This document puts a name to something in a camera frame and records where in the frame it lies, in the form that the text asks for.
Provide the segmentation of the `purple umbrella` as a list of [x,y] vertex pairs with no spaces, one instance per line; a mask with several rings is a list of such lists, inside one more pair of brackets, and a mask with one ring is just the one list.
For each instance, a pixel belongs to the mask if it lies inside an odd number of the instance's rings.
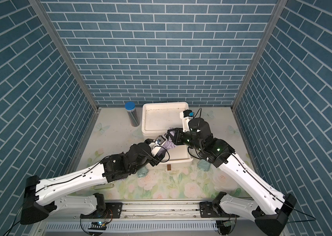
[[162,136],[164,136],[165,139],[166,139],[166,142],[165,142],[165,144],[163,145],[164,148],[166,148],[167,150],[169,150],[169,149],[172,149],[172,148],[175,148],[175,147],[176,147],[176,145],[174,145],[174,144],[172,143],[171,138],[169,138],[169,137],[167,136],[167,132],[166,132],[165,134],[163,134]]

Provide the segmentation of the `white plastic drawer cabinet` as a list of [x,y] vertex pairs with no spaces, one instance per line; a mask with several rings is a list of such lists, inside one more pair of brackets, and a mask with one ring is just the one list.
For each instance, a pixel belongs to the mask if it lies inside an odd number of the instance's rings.
[[170,128],[182,128],[180,113],[188,110],[186,102],[147,103],[142,107],[141,130],[145,139],[164,135]]

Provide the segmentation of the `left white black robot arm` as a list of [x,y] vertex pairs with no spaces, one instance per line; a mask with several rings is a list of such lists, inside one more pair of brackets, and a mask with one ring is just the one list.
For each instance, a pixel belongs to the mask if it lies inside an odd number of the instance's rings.
[[124,180],[150,163],[156,166],[170,154],[155,143],[138,143],[126,153],[112,154],[98,163],[51,179],[27,178],[20,224],[30,225],[46,219],[61,209],[57,199],[87,187]]

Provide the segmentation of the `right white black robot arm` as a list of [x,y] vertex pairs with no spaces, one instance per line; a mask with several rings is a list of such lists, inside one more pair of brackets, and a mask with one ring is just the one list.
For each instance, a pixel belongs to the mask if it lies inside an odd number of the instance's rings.
[[268,236],[279,236],[297,202],[296,198],[277,191],[253,171],[226,141],[215,138],[202,118],[183,118],[183,127],[169,129],[167,136],[179,146],[196,150],[202,159],[233,178],[251,196],[251,200],[225,192],[206,207],[208,216],[239,216],[253,221]]

